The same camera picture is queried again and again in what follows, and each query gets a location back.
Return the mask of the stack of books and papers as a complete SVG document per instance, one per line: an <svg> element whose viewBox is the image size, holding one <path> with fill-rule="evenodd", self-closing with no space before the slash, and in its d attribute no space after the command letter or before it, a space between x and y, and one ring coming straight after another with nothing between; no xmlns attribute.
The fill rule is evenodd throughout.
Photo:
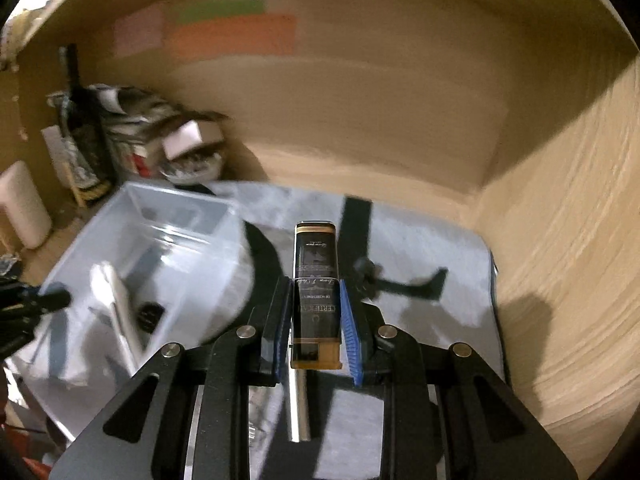
<svg viewBox="0 0 640 480"><path fill-rule="evenodd" d="M166 158L163 137L195 115L155 93L136 87L89 87L99 103L101 131L114 168L123 174L154 178Z"/></svg>

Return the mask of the clear plastic storage bin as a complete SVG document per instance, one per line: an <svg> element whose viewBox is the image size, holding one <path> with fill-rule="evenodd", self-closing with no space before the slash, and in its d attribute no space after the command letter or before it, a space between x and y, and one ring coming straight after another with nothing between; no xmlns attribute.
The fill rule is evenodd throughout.
<svg viewBox="0 0 640 480"><path fill-rule="evenodd" d="M159 304L153 333L139 333L142 361L166 342L191 349L219 334L241 312L253 269L244 222L228 192L188 193L124 185L80 231L44 281L65 286L70 305L47 315L13 363L24 384L67 439L73 440L128 380L122 353L90 271L108 263L129 307Z"/></svg>

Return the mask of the small white cardboard box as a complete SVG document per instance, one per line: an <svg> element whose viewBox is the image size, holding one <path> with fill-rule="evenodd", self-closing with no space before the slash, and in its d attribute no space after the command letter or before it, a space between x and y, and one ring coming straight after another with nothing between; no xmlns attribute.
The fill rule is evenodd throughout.
<svg viewBox="0 0 640 480"><path fill-rule="evenodd" d="M224 142L224 133L216 122L190 120L163 138L163 150L167 160L174 160L221 142Z"/></svg>

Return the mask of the green sticky note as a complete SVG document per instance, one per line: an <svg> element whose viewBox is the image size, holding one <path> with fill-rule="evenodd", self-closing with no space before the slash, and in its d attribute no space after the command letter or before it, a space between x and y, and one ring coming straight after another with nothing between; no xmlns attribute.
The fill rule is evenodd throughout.
<svg viewBox="0 0 640 480"><path fill-rule="evenodd" d="M172 15L178 24L191 24L216 18L265 13L262 0L189 0L176 4Z"/></svg>

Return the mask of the dark wine bottle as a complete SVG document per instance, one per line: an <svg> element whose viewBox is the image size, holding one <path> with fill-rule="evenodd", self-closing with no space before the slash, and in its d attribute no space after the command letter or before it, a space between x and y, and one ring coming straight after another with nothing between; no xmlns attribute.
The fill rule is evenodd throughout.
<svg viewBox="0 0 640 480"><path fill-rule="evenodd" d="M117 174L102 129L101 105L80 81L77 47L62 47L60 55L67 76L67 90L58 107L66 157L80 198L94 203L111 192Z"/></svg>

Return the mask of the silver metal cylinder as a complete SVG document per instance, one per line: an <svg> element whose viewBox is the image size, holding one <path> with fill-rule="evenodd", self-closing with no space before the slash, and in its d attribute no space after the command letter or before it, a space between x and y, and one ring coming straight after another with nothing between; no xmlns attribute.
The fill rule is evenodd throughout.
<svg viewBox="0 0 640 480"><path fill-rule="evenodd" d="M288 342L288 433L293 443L309 442L311 430L306 384L306 370L292 365L293 333Z"/></svg>

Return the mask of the black and gold lighter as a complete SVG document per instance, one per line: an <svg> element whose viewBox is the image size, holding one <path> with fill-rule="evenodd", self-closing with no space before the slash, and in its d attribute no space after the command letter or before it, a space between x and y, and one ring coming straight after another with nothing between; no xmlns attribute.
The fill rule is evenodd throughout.
<svg viewBox="0 0 640 480"><path fill-rule="evenodd" d="M291 366L339 370L341 299L336 227L303 221L295 227Z"/></svg>

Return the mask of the grey felt mat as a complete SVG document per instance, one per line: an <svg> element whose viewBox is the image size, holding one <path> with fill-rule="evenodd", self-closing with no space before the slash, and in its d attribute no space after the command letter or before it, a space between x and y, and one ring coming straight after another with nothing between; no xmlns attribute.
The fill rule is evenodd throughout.
<svg viewBox="0 0 640 480"><path fill-rule="evenodd" d="M251 307L268 298L277 278L292 270L298 222L328 220L341 234L342 272L352 272L361 257L382 266L386 280L401 283L413 283L438 268L447 268L439 300L381 292L372 301L387 322L416 340L440 348L466 341L494 370L503 371L492 303L494 263L477 235L446 221L335 194L250 182L218 182L207 195L216 192L230 193L239 207L253 281L239 315L206 341L245 320Z"/></svg>

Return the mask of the white bowl of stones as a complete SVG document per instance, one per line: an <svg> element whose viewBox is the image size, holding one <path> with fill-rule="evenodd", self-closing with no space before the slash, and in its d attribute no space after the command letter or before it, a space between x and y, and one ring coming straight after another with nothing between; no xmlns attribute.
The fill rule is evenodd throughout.
<svg viewBox="0 0 640 480"><path fill-rule="evenodd" d="M219 153L191 154L165 162L160 174L174 185L196 185L217 180L223 169L224 158Z"/></svg>

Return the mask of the pink sticky note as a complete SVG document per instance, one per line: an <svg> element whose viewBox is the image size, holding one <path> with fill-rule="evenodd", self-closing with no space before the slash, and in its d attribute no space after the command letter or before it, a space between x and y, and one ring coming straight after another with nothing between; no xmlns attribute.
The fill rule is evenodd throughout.
<svg viewBox="0 0 640 480"><path fill-rule="evenodd" d="M113 27L114 57L126 58L163 47L165 14L161 4L119 18Z"/></svg>

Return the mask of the white handheld massager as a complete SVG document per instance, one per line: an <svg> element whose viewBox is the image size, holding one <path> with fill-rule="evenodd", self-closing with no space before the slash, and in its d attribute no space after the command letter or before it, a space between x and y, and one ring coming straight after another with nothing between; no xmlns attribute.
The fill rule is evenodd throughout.
<svg viewBox="0 0 640 480"><path fill-rule="evenodd" d="M144 350L138 334L136 317L130 307L128 290L111 263L96 263L90 270L93 296L107 308L122 360L130 376L143 363Z"/></svg>

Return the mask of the orange sticky note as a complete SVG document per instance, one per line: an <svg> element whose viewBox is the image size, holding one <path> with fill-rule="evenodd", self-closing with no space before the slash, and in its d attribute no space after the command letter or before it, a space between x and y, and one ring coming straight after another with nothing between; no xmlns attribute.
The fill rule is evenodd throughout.
<svg viewBox="0 0 640 480"><path fill-rule="evenodd" d="M288 14L214 18L171 29L165 47L183 62L227 55L287 56L295 52L297 20Z"/></svg>

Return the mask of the black clip tool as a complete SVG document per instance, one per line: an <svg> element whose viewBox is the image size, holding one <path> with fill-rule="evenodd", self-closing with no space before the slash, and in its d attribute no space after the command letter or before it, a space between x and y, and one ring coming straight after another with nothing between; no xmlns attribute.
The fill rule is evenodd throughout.
<svg viewBox="0 0 640 480"><path fill-rule="evenodd" d="M356 260L352 270L356 291L363 299L370 300L378 298L381 292L422 300L439 300L448 275L447 268L438 268L428 278L419 278L413 283L386 280L382 277L382 266L364 257Z"/></svg>

